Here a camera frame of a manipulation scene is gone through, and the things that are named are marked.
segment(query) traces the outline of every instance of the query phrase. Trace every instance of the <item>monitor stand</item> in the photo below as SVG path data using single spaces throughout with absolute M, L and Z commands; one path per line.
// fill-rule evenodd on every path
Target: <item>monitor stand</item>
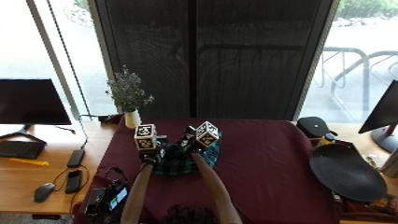
M 371 136 L 376 144 L 386 151 L 393 152 L 398 148 L 398 136 L 394 135 L 397 124 L 372 131 Z
M 8 133 L 6 135 L 2 135 L 0 139 L 6 139 L 6 138 L 10 138 L 10 137 L 15 137 L 15 136 L 24 136 L 24 137 L 27 137 L 27 138 L 30 138 L 32 140 L 36 140 L 36 141 L 43 142 L 43 143 L 47 144 L 47 142 L 44 140 L 42 140 L 40 138 L 38 138 L 34 135 L 28 134 L 28 128 L 31 126 L 32 126 L 31 124 L 26 124 L 24 128 L 20 131 L 18 131 L 15 133 Z

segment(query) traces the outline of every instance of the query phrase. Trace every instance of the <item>potted plant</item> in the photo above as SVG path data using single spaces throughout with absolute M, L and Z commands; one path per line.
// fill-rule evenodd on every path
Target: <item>potted plant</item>
M 115 106 L 124 112 L 126 126 L 131 129 L 142 124 L 139 108 L 151 104 L 155 100 L 152 95 L 147 95 L 142 89 L 142 79 L 136 73 L 128 71 L 124 65 L 124 71 L 115 74 L 115 80 L 107 81 L 111 91 L 106 93 L 112 97 Z

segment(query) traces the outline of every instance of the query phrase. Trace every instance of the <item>computer monitor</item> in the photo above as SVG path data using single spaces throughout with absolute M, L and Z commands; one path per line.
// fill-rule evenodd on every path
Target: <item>computer monitor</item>
M 398 148 L 398 137 L 394 129 L 398 123 L 398 81 L 393 80 L 377 103 L 360 133 L 372 131 L 371 136 L 376 144 L 392 152 Z
M 71 120 L 50 78 L 0 79 L 0 124 L 23 124 L 24 128 L 0 136 L 0 139 L 28 134 L 34 124 L 68 125 Z

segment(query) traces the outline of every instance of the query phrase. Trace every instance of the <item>keyboard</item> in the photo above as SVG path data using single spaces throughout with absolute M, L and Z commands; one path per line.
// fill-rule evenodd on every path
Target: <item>keyboard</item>
M 35 160 L 46 146 L 43 142 L 0 141 L 0 157 Z

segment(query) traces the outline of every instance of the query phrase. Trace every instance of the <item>white cube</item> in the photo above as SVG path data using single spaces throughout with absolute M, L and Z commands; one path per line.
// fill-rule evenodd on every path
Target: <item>white cube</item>
M 158 131 L 155 124 L 143 124 L 136 128 L 135 141 L 142 154 L 155 151 L 158 148 Z
M 219 128 L 205 121 L 197 128 L 197 141 L 209 147 L 219 140 Z

